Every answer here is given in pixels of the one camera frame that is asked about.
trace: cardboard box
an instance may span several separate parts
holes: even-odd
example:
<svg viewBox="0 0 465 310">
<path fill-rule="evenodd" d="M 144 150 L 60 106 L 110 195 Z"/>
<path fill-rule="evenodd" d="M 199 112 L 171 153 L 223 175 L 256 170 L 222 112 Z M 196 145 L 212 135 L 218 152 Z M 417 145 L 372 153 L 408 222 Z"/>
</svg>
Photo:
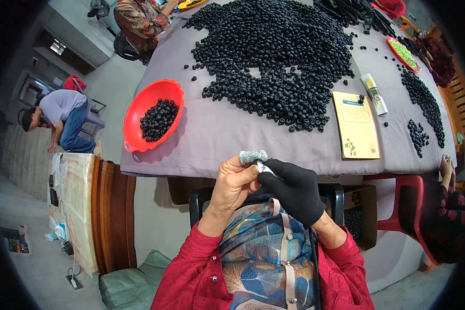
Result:
<svg viewBox="0 0 465 310">
<path fill-rule="evenodd" d="M 377 194 L 374 185 L 344 185 L 345 210 L 356 207 L 352 195 L 357 192 L 363 210 L 363 229 L 360 238 L 355 240 L 360 252 L 372 249 L 377 243 Z"/>
</svg>

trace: red chair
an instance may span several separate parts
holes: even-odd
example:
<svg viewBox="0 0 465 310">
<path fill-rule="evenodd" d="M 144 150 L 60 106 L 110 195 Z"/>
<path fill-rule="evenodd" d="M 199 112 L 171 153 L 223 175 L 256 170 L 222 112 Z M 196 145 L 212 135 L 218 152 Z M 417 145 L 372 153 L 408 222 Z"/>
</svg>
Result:
<svg viewBox="0 0 465 310">
<path fill-rule="evenodd" d="M 425 243 L 421 227 L 427 225 L 433 210 L 423 209 L 424 184 L 418 175 L 395 175 L 384 173 L 364 176 L 364 181 L 396 179 L 393 214 L 387 220 L 378 221 L 378 230 L 402 232 L 422 245 L 423 250 L 434 265 L 440 266 Z"/>
</svg>

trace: white plastic bag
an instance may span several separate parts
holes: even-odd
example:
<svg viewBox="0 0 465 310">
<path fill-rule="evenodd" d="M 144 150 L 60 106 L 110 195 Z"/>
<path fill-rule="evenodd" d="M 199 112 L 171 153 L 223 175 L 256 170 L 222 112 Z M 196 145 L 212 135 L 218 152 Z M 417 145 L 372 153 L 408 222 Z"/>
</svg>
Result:
<svg viewBox="0 0 465 310">
<path fill-rule="evenodd" d="M 58 239 L 65 240 L 65 230 L 61 226 L 55 226 L 53 232 L 57 235 Z"/>
<path fill-rule="evenodd" d="M 52 232 L 55 227 L 57 226 L 56 220 L 50 215 L 50 219 L 48 221 L 48 226 L 50 227 L 50 231 Z"/>
</svg>

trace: gray shirt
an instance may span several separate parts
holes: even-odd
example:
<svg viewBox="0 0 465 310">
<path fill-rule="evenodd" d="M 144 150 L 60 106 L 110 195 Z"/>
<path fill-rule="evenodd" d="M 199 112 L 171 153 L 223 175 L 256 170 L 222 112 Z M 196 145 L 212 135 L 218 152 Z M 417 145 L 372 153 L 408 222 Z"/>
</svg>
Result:
<svg viewBox="0 0 465 310">
<path fill-rule="evenodd" d="M 82 106 L 86 102 L 86 96 L 78 91 L 70 89 L 58 89 L 52 91 L 40 101 L 43 115 L 52 124 L 67 120 L 71 111 Z"/>
</svg>

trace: red jacket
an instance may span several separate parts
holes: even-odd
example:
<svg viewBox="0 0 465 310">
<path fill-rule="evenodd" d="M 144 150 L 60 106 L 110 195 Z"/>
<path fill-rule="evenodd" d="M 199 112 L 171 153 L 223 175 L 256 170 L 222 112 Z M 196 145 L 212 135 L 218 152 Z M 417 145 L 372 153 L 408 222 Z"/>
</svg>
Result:
<svg viewBox="0 0 465 310">
<path fill-rule="evenodd" d="M 167 267 L 151 310 L 229 309 L 234 295 L 228 292 L 222 274 L 218 249 L 222 236 L 207 237 L 196 226 Z M 347 232 L 346 242 L 337 249 L 319 244 L 318 251 L 322 309 L 375 309 L 365 282 L 363 257 L 352 235 Z"/>
</svg>

